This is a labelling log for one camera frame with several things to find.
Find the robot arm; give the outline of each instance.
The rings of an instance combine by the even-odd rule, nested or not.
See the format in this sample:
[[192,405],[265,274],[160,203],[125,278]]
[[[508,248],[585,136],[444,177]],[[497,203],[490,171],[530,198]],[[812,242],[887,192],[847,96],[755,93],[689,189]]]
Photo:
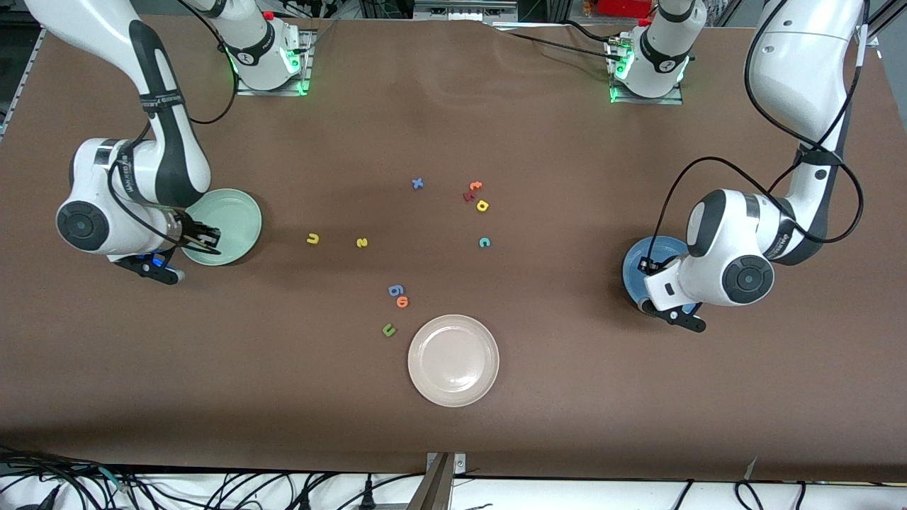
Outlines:
[[[758,102],[823,147],[841,154],[847,116],[837,121],[846,92],[844,54],[858,25],[863,0],[772,0],[764,35],[756,41],[750,82]],[[774,283],[771,262],[795,265],[821,247],[794,229],[817,237],[827,231],[828,203],[837,165],[827,152],[801,146],[790,192],[780,211],[764,195],[712,191],[690,214],[688,254],[645,278],[659,311],[689,303],[741,306],[763,298]]]
[[661,97],[680,81],[689,51],[706,25],[703,0],[661,0],[649,26],[629,32],[632,55],[615,77],[634,94]]
[[249,88],[278,88],[300,71],[291,55],[299,48],[299,28],[268,17],[254,0],[186,0],[208,17],[223,37],[239,78]]
[[174,240],[203,238],[214,246],[219,232],[172,209],[190,206],[208,190],[210,169],[161,39],[128,0],[26,4],[51,33],[129,76],[155,134],[153,141],[95,138],[82,144],[70,166],[70,195],[57,212],[61,236],[142,276],[176,283],[178,271],[153,263],[154,254],[172,253]]

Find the white plate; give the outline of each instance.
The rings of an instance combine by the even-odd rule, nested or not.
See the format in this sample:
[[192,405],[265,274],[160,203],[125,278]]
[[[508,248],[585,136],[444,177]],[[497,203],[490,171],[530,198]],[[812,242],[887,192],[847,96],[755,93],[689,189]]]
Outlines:
[[438,406],[468,406],[484,397],[498,377],[498,344],[478,320],[442,315],[416,332],[408,365],[423,397]]

